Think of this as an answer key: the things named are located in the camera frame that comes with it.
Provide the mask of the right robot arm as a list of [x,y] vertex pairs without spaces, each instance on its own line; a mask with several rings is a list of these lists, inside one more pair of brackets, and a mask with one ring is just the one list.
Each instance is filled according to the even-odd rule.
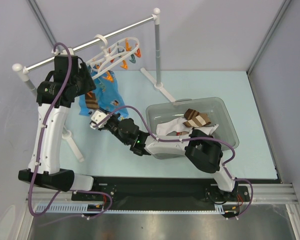
[[226,169],[226,163],[222,162],[222,146],[232,151],[231,160],[235,156],[233,147],[227,142],[209,136],[199,129],[176,138],[154,135],[150,131],[141,131],[133,119],[119,120],[118,117],[117,114],[97,110],[91,117],[90,127],[100,131],[108,130],[121,143],[130,146],[130,151],[138,156],[185,156],[198,170],[211,174],[225,200],[232,201],[238,196],[237,179]]

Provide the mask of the red reindeer sock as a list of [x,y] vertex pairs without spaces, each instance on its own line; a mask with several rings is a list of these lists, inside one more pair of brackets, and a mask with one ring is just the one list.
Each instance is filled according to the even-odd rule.
[[177,136],[183,136],[183,135],[187,135],[187,134],[189,134],[188,131],[181,131],[181,132],[176,133]]

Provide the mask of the white black striped sock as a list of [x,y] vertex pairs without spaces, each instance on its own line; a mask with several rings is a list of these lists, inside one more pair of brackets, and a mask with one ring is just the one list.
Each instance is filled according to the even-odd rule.
[[181,133],[189,132],[192,127],[187,127],[184,123],[187,120],[183,117],[175,118],[169,122],[160,123],[156,126],[156,134],[159,136],[167,136],[172,132]]

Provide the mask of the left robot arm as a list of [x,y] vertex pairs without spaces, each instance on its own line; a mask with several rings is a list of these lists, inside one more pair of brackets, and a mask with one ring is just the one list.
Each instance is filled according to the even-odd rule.
[[26,169],[18,172],[25,183],[62,192],[82,191],[89,200],[100,195],[100,187],[91,176],[60,167],[63,128],[75,98],[96,86],[87,65],[77,55],[57,55],[54,70],[37,88],[38,127],[33,154]]

